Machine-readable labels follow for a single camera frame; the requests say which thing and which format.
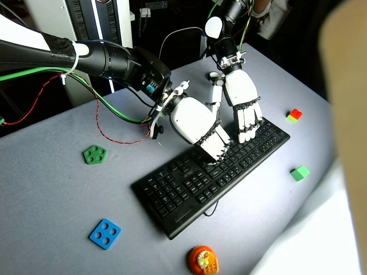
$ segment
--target blue square block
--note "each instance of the blue square block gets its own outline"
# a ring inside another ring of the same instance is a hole
[[[121,231],[121,228],[113,222],[103,219],[89,238],[101,248],[107,250],[115,242]]]

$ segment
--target robotic hand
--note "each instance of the robotic hand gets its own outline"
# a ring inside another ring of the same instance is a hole
[[[118,79],[155,101],[152,138],[162,129],[157,127],[158,119],[170,116],[173,128],[187,142],[200,146],[215,161],[224,157],[230,139],[220,120],[199,101],[184,95],[188,81],[172,89],[169,68],[148,51],[116,47],[108,41],[70,41],[32,31],[2,15],[0,26],[0,71],[53,66]]]
[[[248,0],[227,0],[222,3],[217,15],[210,17],[205,25],[205,33],[210,38],[217,65],[223,75],[210,73],[210,79],[217,86],[218,80],[223,83],[224,94],[239,126],[239,142],[243,143],[255,137],[255,132],[263,121],[256,87],[249,75],[242,70],[245,60],[243,53],[237,50],[231,37],[232,28]]]

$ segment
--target white zip tie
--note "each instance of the white zip tie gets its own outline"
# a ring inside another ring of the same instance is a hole
[[[67,73],[63,73],[60,76],[61,81],[63,82],[63,85],[65,85],[65,79],[66,79],[67,75],[72,73],[75,70],[76,66],[78,65],[78,61],[79,61],[79,53],[76,49],[76,43],[75,43],[75,41],[71,41],[71,43],[73,44],[73,47],[74,47],[74,50],[75,50],[75,61],[74,61],[73,67],[71,67],[71,69]]]

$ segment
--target lime green block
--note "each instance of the lime green block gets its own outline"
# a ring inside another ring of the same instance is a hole
[[[292,117],[291,115],[288,115],[287,118],[293,122],[293,123],[296,123],[297,122],[297,119],[295,119],[294,117]]]
[[[296,170],[292,171],[291,175],[293,176],[295,180],[300,181],[301,179],[304,179],[305,177],[307,177],[309,173],[310,171],[307,169],[307,167],[304,165],[301,165]]]
[[[85,150],[83,155],[87,164],[99,164],[103,163],[106,159],[107,150],[98,145],[93,145]]]

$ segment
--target black keyboard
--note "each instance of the black keyboard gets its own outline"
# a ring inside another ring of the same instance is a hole
[[[234,125],[226,131],[238,140]],[[193,147],[135,182],[132,189],[173,239],[289,138],[264,120],[254,139],[243,144],[232,142],[221,163],[210,165],[209,155]]]

